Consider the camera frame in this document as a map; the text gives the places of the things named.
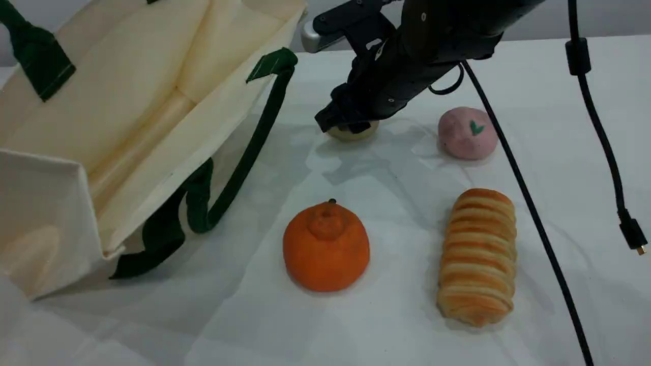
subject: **pink bun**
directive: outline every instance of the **pink bun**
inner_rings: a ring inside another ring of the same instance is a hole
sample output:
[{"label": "pink bun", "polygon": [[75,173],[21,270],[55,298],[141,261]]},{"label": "pink bun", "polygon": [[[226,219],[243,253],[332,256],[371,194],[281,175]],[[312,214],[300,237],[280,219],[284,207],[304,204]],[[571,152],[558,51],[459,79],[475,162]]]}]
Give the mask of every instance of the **pink bun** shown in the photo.
[{"label": "pink bun", "polygon": [[447,111],[439,122],[441,148],[455,158],[480,160],[497,147],[497,134],[486,112],[458,107]]}]

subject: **green mark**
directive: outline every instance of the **green mark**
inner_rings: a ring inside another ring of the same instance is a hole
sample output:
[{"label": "green mark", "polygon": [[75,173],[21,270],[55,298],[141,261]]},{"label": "green mark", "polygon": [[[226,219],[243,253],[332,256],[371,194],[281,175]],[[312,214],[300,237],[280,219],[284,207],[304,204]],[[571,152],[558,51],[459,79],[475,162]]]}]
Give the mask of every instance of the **green mark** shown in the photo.
[{"label": "green mark", "polygon": [[473,136],[477,136],[478,134],[481,134],[482,131],[484,130],[484,127],[486,126],[481,126],[477,127],[477,123],[473,120],[470,121],[470,130],[473,132]]}]

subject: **cream tote bag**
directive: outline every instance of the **cream tote bag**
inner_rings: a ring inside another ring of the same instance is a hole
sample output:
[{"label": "cream tote bag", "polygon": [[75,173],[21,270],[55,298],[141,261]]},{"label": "cream tote bag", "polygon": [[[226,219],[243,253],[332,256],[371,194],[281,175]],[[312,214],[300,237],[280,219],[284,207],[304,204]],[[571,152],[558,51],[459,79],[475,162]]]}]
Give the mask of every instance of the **cream tote bag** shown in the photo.
[{"label": "cream tote bag", "polygon": [[[54,35],[0,0],[17,68],[0,92],[0,270],[28,297],[118,260],[143,274],[216,225],[269,134],[297,62],[302,0],[94,0]],[[208,207],[211,156],[273,87]],[[145,250],[122,255],[143,225]]]}]

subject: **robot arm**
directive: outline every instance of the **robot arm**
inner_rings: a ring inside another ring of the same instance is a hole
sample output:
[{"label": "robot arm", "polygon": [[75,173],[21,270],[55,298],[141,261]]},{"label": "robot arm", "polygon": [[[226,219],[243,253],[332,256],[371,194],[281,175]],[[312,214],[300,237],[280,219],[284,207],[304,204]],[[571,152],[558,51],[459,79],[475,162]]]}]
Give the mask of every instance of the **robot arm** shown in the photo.
[{"label": "robot arm", "polygon": [[380,12],[392,0],[351,0],[317,16],[303,30],[307,51],[345,37],[356,53],[315,116],[319,127],[356,134],[393,116],[460,61],[491,57],[504,30],[543,1],[405,0],[398,29]]}]

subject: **table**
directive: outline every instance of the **table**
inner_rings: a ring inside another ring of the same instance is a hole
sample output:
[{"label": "table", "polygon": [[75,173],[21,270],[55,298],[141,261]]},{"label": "table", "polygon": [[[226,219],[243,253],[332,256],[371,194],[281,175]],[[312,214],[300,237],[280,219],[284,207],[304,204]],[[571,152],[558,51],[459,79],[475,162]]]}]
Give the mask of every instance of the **table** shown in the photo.
[{"label": "table", "polygon": [[[651,256],[638,257],[619,232],[609,170],[564,42],[503,42],[492,59],[471,64],[543,217],[595,362],[648,364]],[[651,36],[593,38],[590,46],[589,82],[628,206],[651,237]],[[98,274],[36,303],[1,278],[0,363],[582,364],[503,151],[461,163],[437,147],[444,112],[482,107],[470,82],[450,96],[424,92],[372,139],[342,144],[312,118],[352,57],[299,55],[278,125],[227,216],[210,234],[190,236],[155,272],[127,283]],[[450,85],[455,73],[436,86]],[[220,150],[220,169],[234,167],[261,111],[258,103]],[[504,192],[518,211],[515,310],[483,330],[444,319],[434,296],[446,214],[474,186]],[[281,242],[295,214],[329,198],[366,225],[371,262],[353,288],[314,295],[287,276]]]}]

